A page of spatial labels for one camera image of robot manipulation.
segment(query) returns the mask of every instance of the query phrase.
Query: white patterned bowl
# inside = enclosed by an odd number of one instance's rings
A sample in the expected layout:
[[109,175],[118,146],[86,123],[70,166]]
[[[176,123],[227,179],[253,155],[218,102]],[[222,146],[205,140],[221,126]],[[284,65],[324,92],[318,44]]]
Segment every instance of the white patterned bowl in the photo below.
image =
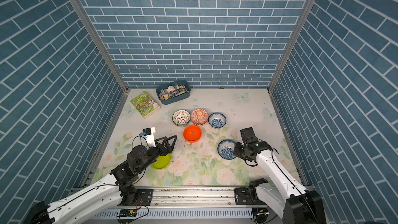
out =
[[173,114],[173,122],[179,127],[185,126],[190,119],[191,115],[185,110],[178,110]]

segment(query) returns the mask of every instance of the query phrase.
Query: orange bowl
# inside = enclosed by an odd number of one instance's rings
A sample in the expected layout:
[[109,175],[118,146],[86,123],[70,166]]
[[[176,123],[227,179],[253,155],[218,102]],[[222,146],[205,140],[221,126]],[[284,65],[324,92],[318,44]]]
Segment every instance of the orange bowl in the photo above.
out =
[[185,128],[183,136],[186,141],[190,143],[195,143],[202,136],[202,130],[197,126],[192,125]]

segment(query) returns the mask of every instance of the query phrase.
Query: bowl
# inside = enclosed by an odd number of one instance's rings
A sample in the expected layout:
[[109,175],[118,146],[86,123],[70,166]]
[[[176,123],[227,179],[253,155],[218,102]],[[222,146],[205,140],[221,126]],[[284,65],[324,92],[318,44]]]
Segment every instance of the bowl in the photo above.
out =
[[211,127],[219,129],[226,124],[226,117],[219,112],[214,112],[209,116],[209,124]]
[[185,126],[190,119],[191,115],[185,110],[178,110],[173,114],[173,122],[179,127]]
[[209,114],[203,109],[196,109],[191,113],[191,121],[196,126],[202,126],[206,124],[209,119]]
[[236,158],[236,156],[234,155],[235,145],[236,143],[230,139],[221,141],[217,147],[218,154],[226,160]]
[[171,161],[172,154],[169,153],[166,156],[159,156],[156,161],[151,164],[151,167],[154,169],[164,169],[170,164]]
[[197,126],[192,125],[185,128],[183,136],[186,141],[190,143],[195,143],[202,136],[202,130]]

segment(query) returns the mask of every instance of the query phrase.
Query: brick wallpaper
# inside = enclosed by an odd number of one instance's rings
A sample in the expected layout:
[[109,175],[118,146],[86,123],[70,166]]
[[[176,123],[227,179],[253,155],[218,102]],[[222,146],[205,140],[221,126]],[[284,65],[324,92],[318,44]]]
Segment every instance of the brick wallpaper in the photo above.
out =
[[398,0],[316,0],[274,95],[331,223],[398,223]]
[[121,89],[68,0],[0,0],[0,223],[79,185]]
[[81,0],[130,88],[266,88],[305,0]]

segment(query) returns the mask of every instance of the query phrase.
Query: metal corner post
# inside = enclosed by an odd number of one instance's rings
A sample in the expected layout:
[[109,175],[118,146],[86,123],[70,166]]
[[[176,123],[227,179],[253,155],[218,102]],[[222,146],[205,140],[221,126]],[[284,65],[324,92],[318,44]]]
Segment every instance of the metal corner post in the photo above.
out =
[[113,76],[116,78],[116,80],[119,83],[120,87],[122,88],[123,92],[127,93],[127,89],[128,89],[127,85],[123,81],[123,78],[121,77],[119,71],[117,71],[117,67],[115,66],[114,62],[112,61],[112,58],[109,55],[105,45],[103,44],[97,31],[95,30],[94,25],[92,24],[86,11],[84,10],[82,3],[80,2],[80,0],[69,0],[69,2],[72,5],[73,9],[75,10],[79,19],[82,21],[88,34],[90,35],[90,37],[93,40],[96,47],[98,48],[99,52],[102,55],[102,58],[105,60],[106,64],[108,65],[109,69],[111,70]]
[[279,61],[279,64],[276,68],[276,71],[274,73],[274,76],[271,79],[271,83],[268,86],[268,92],[272,92],[274,89],[276,82],[279,79],[279,76],[282,73],[283,68],[285,67],[285,64],[287,60],[289,59],[289,56],[293,50],[294,45],[296,44],[297,38],[299,37],[299,34],[304,26],[304,23],[310,14],[310,11],[312,9],[312,6],[314,5],[315,0],[306,0],[305,4],[301,10],[300,16],[297,19],[296,25],[293,29],[293,32],[289,38],[289,42],[286,45],[285,51],[282,54],[281,60]]

